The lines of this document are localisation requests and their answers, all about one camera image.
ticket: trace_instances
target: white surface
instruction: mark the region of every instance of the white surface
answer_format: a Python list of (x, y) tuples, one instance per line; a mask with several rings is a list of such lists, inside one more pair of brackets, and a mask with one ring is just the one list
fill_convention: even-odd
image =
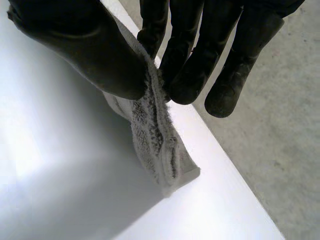
[(283, 239), (192, 106), (170, 112), (201, 176), (162, 199), (102, 94), (4, 11), (0, 32), (0, 240)]

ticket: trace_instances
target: gray floor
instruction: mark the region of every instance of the gray floor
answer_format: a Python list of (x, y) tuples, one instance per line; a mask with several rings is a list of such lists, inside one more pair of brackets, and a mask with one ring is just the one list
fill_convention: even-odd
[[(120, 0), (141, 27), (139, 0)], [(288, 240), (320, 237), (320, 12), (306, 1), (265, 47), (234, 113), (217, 119), (204, 101), (235, 31), (195, 108)], [(162, 56), (171, 26), (168, 23)]]

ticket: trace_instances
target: hand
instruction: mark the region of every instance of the hand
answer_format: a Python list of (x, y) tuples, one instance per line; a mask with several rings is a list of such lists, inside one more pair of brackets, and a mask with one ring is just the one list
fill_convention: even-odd
[(137, 100), (146, 63), (98, 0), (10, 0), (8, 17), (24, 34), (70, 63), (100, 90)]
[[(293, 13), (303, 2), (140, 0), (143, 25), (137, 38), (155, 58), (165, 35), (170, 7), (172, 33), (160, 70), (169, 97), (186, 105), (199, 96), (239, 19), (227, 60), (205, 100), (209, 114), (225, 118), (235, 109), (261, 50), (284, 24), (282, 18)], [(202, 11), (199, 40), (192, 51)]]

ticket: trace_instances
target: white cloth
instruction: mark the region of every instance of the white cloth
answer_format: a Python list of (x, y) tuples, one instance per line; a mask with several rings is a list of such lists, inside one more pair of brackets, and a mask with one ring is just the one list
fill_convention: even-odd
[(162, 79), (154, 62), (133, 34), (115, 18), (118, 27), (132, 49), (146, 61), (145, 95), (140, 100), (127, 100), (104, 92), (111, 108), (131, 122), (133, 143), (141, 164), (160, 186), (164, 196), (170, 196), (200, 175), (180, 136), (172, 125)]

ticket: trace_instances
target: gloved hand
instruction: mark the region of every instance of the gloved hand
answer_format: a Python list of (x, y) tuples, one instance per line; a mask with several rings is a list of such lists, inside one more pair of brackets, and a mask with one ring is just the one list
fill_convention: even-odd
[[(282, 18), (296, 11), (303, 2), (140, 0), (143, 26), (137, 38), (155, 58), (165, 35), (170, 7), (172, 33), (160, 69), (169, 97), (186, 105), (199, 96), (239, 19), (227, 60), (205, 100), (209, 114), (225, 118), (235, 109), (261, 50), (284, 24)], [(192, 51), (202, 11), (199, 40)]]
[(9, 0), (8, 17), (100, 90), (138, 100), (146, 63), (128, 45), (99, 0)]

